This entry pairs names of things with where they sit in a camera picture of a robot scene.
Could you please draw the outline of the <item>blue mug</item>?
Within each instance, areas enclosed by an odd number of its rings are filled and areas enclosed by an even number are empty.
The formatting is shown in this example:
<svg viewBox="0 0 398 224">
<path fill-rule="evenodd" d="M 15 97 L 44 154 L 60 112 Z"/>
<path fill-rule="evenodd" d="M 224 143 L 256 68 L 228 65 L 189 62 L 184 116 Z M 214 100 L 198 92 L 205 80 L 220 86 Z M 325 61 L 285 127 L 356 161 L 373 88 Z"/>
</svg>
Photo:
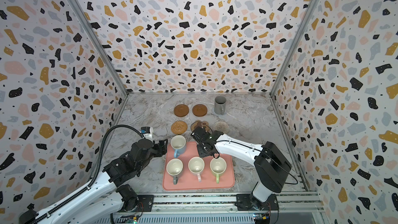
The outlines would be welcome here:
<svg viewBox="0 0 398 224">
<path fill-rule="evenodd" d="M 182 135 L 177 135 L 171 139 L 171 147 L 174 150 L 174 158 L 178 158 L 186 151 L 186 139 Z"/>
</svg>

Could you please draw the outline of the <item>grey mug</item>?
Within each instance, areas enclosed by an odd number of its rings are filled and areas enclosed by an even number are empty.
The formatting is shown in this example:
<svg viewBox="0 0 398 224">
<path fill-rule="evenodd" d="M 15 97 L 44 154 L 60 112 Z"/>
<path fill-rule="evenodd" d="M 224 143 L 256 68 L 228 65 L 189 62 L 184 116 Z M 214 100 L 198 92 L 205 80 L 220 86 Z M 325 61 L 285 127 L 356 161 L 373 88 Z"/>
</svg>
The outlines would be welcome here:
<svg viewBox="0 0 398 224">
<path fill-rule="evenodd" d="M 223 96 L 215 98 L 214 113 L 216 115 L 224 115 L 226 113 L 227 99 Z"/>
</svg>

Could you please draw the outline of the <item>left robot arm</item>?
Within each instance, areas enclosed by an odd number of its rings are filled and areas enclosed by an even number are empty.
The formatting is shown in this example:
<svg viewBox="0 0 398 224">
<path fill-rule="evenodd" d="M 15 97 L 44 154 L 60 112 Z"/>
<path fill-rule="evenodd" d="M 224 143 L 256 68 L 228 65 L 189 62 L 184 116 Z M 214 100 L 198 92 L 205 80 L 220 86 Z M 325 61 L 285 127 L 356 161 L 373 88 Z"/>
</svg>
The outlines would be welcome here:
<svg viewBox="0 0 398 224">
<path fill-rule="evenodd" d="M 143 138 L 131 150 L 104 166 L 92 180 L 57 203 L 36 212 L 28 210 L 21 224 L 83 224 L 120 210 L 144 210 L 144 204 L 128 184 L 139 177 L 153 158 L 167 153 L 168 140 L 154 142 Z"/>
</svg>

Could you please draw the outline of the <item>woven rattan coaster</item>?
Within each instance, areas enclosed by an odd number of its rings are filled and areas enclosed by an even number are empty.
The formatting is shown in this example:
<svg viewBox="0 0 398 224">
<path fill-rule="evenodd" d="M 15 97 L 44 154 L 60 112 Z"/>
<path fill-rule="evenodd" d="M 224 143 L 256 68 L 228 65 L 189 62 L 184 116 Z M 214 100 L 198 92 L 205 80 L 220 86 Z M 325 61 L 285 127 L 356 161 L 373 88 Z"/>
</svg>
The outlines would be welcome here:
<svg viewBox="0 0 398 224">
<path fill-rule="evenodd" d="M 188 129 L 188 125 L 184 121 L 175 121 L 171 126 L 171 132 L 175 135 L 182 135 Z"/>
</svg>

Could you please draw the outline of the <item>brown wooden coaster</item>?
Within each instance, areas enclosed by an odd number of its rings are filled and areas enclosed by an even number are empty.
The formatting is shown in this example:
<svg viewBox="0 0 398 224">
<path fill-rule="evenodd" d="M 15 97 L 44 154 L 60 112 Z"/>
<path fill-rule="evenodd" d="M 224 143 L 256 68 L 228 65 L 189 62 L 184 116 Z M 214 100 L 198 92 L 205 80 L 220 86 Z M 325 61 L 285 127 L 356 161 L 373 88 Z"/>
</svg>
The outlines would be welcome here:
<svg viewBox="0 0 398 224">
<path fill-rule="evenodd" d="M 207 114 L 208 109 L 203 104 L 197 104 L 193 107 L 192 112 L 197 117 L 203 117 Z"/>
<path fill-rule="evenodd" d="M 189 113 L 189 107 L 185 104 L 179 104 L 174 108 L 174 114 L 177 117 L 184 117 L 188 115 Z"/>
</svg>

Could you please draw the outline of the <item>cork paw coaster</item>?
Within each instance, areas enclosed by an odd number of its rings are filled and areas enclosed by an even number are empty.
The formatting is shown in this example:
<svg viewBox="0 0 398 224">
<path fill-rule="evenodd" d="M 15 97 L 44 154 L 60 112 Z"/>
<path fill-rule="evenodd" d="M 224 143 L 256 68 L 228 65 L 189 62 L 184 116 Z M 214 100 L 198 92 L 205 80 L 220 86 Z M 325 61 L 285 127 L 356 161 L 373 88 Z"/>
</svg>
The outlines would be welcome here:
<svg viewBox="0 0 398 224">
<path fill-rule="evenodd" d="M 204 128 L 207 132 L 212 132 L 212 129 L 210 128 L 209 123 L 207 121 L 197 120 L 191 125 L 190 129 L 193 132 L 198 127 Z"/>
</svg>

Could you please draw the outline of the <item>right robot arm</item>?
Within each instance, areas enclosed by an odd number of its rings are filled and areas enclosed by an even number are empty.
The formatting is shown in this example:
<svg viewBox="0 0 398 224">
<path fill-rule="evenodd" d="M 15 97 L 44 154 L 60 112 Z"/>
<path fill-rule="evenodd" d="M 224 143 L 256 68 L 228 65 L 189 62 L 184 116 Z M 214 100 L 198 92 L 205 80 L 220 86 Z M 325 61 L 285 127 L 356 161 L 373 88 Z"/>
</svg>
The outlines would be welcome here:
<svg viewBox="0 0 398 224">
<path fill-rule="evenodd" d="M 191 137 L 197 143 L 201 158 L 212 156 L 219 160 L 220 155 L 229 155 L 255 167 L 259 181 L 249 195 L 249 205 L 236 203 L 241 209 L 263 210 L 268 207 L 271 195 L 280 193 L 291 175 L 290 162 L 272 142 L 264 145 L 247 143 L 220 131 L 209 133 L 202 127 L 195 128 Z"/>
</svg>

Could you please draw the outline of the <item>multicolour woven coaster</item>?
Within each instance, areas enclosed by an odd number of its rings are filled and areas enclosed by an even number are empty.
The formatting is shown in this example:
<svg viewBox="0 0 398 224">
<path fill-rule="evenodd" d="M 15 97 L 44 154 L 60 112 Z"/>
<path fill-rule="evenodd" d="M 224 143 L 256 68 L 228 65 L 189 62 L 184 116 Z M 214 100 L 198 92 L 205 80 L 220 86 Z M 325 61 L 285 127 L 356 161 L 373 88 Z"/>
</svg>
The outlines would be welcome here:
<svg viewBox="0 0 398 224">
<path fill-rule="evenodd" d="M 229 125 L 224 121 L 218 121 L 218 122 L 214 123 L 212 129 L 214 131 L 219 131 L 224 134 L 227 134 L 229 131 Z"/>
</svg>

